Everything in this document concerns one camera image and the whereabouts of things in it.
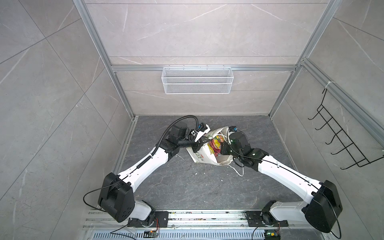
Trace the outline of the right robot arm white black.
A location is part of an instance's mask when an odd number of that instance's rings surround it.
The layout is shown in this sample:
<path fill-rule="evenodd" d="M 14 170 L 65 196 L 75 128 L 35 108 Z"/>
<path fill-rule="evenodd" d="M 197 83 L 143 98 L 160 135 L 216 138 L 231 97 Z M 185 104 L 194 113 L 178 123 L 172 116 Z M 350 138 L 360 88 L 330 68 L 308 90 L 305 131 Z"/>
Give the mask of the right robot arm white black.
<path fill-rule="evenodd" d="M 343 206 L 337 187 L 326 180 L 309 178 L 276 160 L 264 150 L 252 148 L 247 136 L 236 127 L 225 133 L 225 153 L 238 159 L 243 167 L 251 168 L 284 185 L 301 198 L 300 202 L 269 201 L 260 213 L 266 226 L 282 221 L 307 222 L 322 233 L 332 233 L 339 226 Z"/>

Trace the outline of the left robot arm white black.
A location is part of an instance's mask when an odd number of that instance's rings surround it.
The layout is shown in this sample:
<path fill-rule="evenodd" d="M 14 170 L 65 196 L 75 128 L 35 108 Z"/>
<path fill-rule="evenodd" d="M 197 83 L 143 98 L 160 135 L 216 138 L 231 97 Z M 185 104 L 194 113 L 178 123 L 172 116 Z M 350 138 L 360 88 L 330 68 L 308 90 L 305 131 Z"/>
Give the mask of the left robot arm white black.
<path fill-rule="evenodd" d="M 161 135 L 155 147 L 141 160 L 119 174 L 105 176 L 98 205 L 95 210 L 108 213 L 121 223 L 126 219 L 138 220 L 144 226 L 155 221 L 156 210 L 144 201 L 137 201 L 134 193 L 140 184 L 155 170 L 166 164 L 180 149 L 192 148 L 194 152 L 209 142 L 205 136 L 211 128 L 200 123 L 193 115 L 183 116 L 171 123 Z"/>

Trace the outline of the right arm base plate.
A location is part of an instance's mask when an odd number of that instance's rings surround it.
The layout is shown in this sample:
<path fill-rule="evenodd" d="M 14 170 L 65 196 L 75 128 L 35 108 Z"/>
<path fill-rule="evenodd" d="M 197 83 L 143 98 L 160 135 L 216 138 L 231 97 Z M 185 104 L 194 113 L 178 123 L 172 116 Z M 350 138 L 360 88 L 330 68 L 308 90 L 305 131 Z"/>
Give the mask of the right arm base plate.
<path fill-rule="evenodd" d="M 288 227 L 288 221 L 278 221 L 271 214 L 262 211 L 245 211 L 249 227 Z"/>

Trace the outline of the Fox's fruits candy packet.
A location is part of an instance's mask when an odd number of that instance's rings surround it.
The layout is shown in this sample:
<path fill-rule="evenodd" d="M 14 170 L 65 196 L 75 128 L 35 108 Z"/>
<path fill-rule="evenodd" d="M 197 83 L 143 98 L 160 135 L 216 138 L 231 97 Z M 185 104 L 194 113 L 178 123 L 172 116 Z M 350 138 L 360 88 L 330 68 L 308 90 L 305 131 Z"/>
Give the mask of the Fox's fruits candy packet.
<path fill-rule="evenodd" d="M 225 143 L 225 138 L 222 135 L 217 135 L 211 139 L 209 142 L 211 152 L 218 157 L 221 154 L 221 148 L 223 143 Z"/>

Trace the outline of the white paper gift bag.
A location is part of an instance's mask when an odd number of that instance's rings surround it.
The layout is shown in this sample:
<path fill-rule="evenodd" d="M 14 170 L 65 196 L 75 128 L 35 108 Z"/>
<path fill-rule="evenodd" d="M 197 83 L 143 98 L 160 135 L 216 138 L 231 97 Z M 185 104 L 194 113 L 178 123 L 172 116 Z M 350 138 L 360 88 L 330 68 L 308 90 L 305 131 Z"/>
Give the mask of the white paper gift bag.
<path fill-rule="evenodd" d="M 225 141 L 227 142 L 227 130 L 228 127 L 219 128 L 213 131 L 208 132 L 204 136 L 209 138 L 210 141 L 212 138 L 214 138 L 217 135 L 222 135 L 225 138 Z M 232 168 L 240 177 L 244 176 L 244 165 L 241 166 L 242 173 L 240 174 L 233 166 L 231 166 L 231 163 L 234 161 L 233 155 L 228 156 L 222 156 L 219 155 L 216 157 L 210 150 L 209 143 L 205 144 L 197 153 L 193 153 L 190 150 L 187 150 L 191 158 L 195 163 L 201 163 L 201 164 L 210 164 L 215 166 L 228 166 Z"/>

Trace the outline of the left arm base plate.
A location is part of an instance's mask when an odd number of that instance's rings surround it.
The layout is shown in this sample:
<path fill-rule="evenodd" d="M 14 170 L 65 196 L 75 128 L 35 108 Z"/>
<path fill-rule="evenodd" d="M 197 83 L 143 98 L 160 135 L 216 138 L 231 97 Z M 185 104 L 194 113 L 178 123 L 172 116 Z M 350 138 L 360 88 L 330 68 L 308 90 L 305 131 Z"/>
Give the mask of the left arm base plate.
<path fill-rule="evenodd" d="M 166 228 L 169 221 L 169 212 L 167 211 L 155 211 L 150 213 L 150 215 L 144 221 L 133 219 L 129 222 L 128 227 L 136 228 Z"/>

